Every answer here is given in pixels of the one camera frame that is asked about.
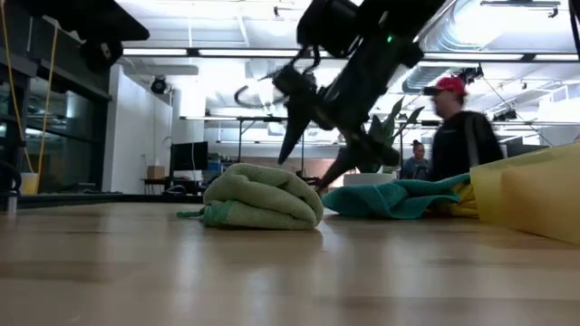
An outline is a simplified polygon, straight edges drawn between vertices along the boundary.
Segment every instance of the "green towel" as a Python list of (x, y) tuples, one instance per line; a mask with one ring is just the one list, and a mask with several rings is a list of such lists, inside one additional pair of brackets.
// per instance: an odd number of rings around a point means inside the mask
[(451, 189), (469, 182), (469, 173), (437, 182), (395, 180), (379, 186), (345, 186), (323, 198), (323, 205), (343, 216), (380, 216), (415, 219), (428, 207), (458, 203), (460, 197)]
[(206, 190), (198, 213), (205, 226), (243, 226), (305, 230), (318, 226), (324, 208), (320, 197), (296, 175), (280, 168), (251, 164), (229, 167)]

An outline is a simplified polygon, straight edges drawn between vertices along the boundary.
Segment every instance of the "ceiling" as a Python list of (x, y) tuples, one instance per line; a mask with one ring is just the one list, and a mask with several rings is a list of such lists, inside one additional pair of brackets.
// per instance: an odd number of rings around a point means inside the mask
[[(128, 48), (213, 47), (213, 48), (297, 48), (295, 28), (309, 0), (117, 0), (130, 14), (150, 30), (150, 39), (128, 42)], [(452, 5), (439, 21), (421, 34), (423, 50), (430, 52), (480, 51), (501, 53), (574, 53), (567, 2), (557, 5), (558, 14), (549, 7), (490, 7), (480, 0), (448, 0)], [(125, 72), (152, 79), (162, 67), (174, 86), (187, 90), (195, 79), (200, 81), (206, 96), (207, 110), (212, 115), (264, 115), (265, 109), (240, 108), (233, 99), (241, 86), (253, 83), (287, 62), (286, 59), (200, 59), (200, 58), (135, 58), (121, 61)], [(340, 60), (323, 61), (314, 72), (320, 85), (332, 82), (343, 68)], [(384, 116), (392, 105), (405, 96), (409, 108), (428, 107), (420, 119), (434, 119), (428, 98), (410, 91), (433, 84), (440, 76), (449, 75), (461, 65), (425, 64), (412, 71), (401, 70), (391, 87), (380, 98), (372, 113)], [(508, 105), (515, 107), (521, 118), (532, 120), (540, 101), (550, 100), (554, 91), (580, 82), (580, 64), (575, 63), (483, 63), (485, 80), (468, 87), (468, 109), (493, 114)], [(258, 101), (258, 93), (272, 96), (271, 84), (253, 87), (248, 98)], [(285, 115), (282, 107), (269, 108), (276, 115)], [(208, 122), (207, 127), (216, 127)], [(236, 123), (219, 123), (221, 128), (237, 128)], [(264, 128), (255, 124), (253, 128)]]

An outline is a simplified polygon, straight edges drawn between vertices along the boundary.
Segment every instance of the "wooden table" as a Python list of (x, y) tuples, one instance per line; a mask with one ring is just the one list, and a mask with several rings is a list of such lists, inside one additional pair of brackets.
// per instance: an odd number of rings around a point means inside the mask
[(191, 205), (20, 210), (0, 224), (0, 324), (580, 324), (580, 247), (477, 220), (328, 216), (222, 231)]

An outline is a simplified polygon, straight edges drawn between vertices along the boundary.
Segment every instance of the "potted plant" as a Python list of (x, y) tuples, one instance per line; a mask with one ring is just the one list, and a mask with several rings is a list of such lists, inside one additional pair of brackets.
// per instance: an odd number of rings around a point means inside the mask
[[(371, 127), (369, 128), (369, 135), (375, 140), (381, 142), (385, 147), (392, 147), (395, 139), (401, 135), (409, 124), (417, 123), (419, 114), (425, 107), (420, 107), (414, 110), (409, 118), (403, 122), (399, 128), (396, 128), (396, 119), (402, 110), (402, 101), (404, 97), (398, 100), (392, 107), (391, 113), (385, 121), (381, 121), (376, 115), (372, 116)], [(391, 182), (395, 179), (394, 172), (396, 167), (382, 167), (381, 164), (375, 162), (362, 163), (357, 166), (360, 174), (344, 176), (344, 184), (348, 185), (369, 185), (369, 184), (383, 184)]]

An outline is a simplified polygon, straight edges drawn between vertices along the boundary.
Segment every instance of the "blurred person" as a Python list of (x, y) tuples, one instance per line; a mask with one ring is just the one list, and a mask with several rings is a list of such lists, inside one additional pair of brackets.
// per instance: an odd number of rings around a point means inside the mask
[(425, 159), (425, 147), (417, 140), (413, 141), (413, 157), (407, 159), (402, 167), (401, 178), (428, 180), (428, 161)]
[(487, 117), (463, 110), (468, 93), (460, 77), (442, 78), (423, 93), (432, 97), (435, 113), (443, 119), (433, 138), (431, 181), (455, 177), (504, 157)]

